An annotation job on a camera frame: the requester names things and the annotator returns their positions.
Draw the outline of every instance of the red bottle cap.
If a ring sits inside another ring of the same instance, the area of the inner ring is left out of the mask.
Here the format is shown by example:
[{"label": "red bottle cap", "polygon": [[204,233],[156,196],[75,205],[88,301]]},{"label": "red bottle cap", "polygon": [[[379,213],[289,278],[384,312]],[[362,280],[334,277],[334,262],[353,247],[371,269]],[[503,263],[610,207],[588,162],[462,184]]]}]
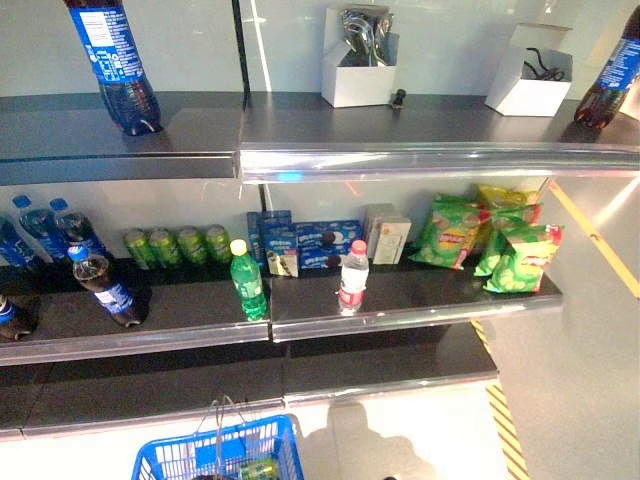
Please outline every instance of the red bottle cap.
[{"label": "red bottle cap", "polygon": [[367,244],[362,240],[356,240],[351,244],[351,251],[356,255],[364,255],[367,253]]}]

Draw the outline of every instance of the yellow caution stripe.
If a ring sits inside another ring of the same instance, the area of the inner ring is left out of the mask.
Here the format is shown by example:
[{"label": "yellow caution stripe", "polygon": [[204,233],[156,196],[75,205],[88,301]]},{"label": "yellow caution stripe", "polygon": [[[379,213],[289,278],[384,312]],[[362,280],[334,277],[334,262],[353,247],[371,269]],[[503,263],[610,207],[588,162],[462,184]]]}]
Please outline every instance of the yellow caution stripe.
[{"label": "yellow caution stripe", "polygon": [[[471,325],[475,328],[476,334],[482,341],[484,348],[491,354],[482,323],[473,320]],[[489,398],[489,406],[491,407],[493,419],[496,422],[496,430],[498,431],[498,437],[500,438],[500,444],[505,456],[509,475],[511,475],[511,478],[514,480],[529,480],[527,462],[525,462],[524,455],[522,455],[522,446],[520,445],[520,440],[518,440],[516,427],[513,424],[513,418],[509,411],[507,397],[502,390],[500,381],[496,380],[495,383],[487,387],[487,397]]]},{"label": "yellow caution stripe", "polygon": [[609,265],[611,265],[611,268],[613,268],[616,275],[620,277],[620,280],[631,290],[633,296],[640,299],[640,282],[638,282],[638,279],[633,276],[618,254],[609,246],[602,235],[600,235],[591,221],[580,211],[569,196],[564,193],[555,180],[552,180],[549,184],[549,190],[551,190],[551,193],[555,195],[565,210],[569,212],[569,215],[580,225],[582,231],[587,234],[596,248],[600,250],[602,256]]}]

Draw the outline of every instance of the open white box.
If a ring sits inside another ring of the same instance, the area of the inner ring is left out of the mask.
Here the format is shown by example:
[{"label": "open white box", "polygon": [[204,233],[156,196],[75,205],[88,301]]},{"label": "open white box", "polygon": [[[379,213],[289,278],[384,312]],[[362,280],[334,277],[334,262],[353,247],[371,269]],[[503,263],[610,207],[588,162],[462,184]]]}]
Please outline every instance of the open white box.
[{"label": "open white box", "polygon": [[389,103],[396,75],[398,35],[389,34],[391,66],[340,67],[349,51],[344,42],[340,11],[327,8],[322,57],[322,97],[334,107],[359,107]]},{"label": "open white box", "polygon": [[[553,117],[571,87],[573,59],[557,50],[570,29],[540,24],[518,24],[485,104],[502,115]],[[547,68],[556,67],[564,72],[560,81],[536,80],[524,65],[525,60],[542,71],[536,54],[527,47],[540,51]]]}]

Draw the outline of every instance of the white floor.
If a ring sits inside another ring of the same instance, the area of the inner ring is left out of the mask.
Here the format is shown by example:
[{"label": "white floor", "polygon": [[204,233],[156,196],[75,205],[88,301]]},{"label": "white floor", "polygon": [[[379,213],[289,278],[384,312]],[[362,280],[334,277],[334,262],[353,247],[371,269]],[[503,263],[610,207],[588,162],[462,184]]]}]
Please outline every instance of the white floor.
[{"label": "white floor", "polygon": [[[247,420],[282,412],[251,414]],[[484,384],[384,394],[286,410],[297,418],[306,480],[507,479]],[[225,417],[225,423],[239,423]],[[0,443],[2,478],[131,478],[136,453],[198,420]],[[204,429],[215,429],[207,420]]]}]

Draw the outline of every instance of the blue bottle cap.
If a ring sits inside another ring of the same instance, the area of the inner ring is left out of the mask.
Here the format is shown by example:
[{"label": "blue bottle cap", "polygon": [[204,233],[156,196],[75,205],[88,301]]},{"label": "blue bottle cap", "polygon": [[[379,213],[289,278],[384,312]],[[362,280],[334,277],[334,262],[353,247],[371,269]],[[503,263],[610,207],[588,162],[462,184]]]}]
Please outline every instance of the blue bottle cap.
[{"label": "blue bottle cap", "polygon": [[89,250],[84,245],[75,245],[67,250],[69,258],[74,262],[82,262],[89,258]]},{"label": "blue bottle cap", "polygon": [[60,212],[69,207],[69,205],[67,205],[67,202],[64,201],[64,198],[54,198],[49,202],[49,205],[55,212]]},{"label": "blue bottle cap", "polygon": [[26,195],[18,195],[17,197],[13,197],[13,204],[18,208],[27,208],[31,205],[31,200]]}]

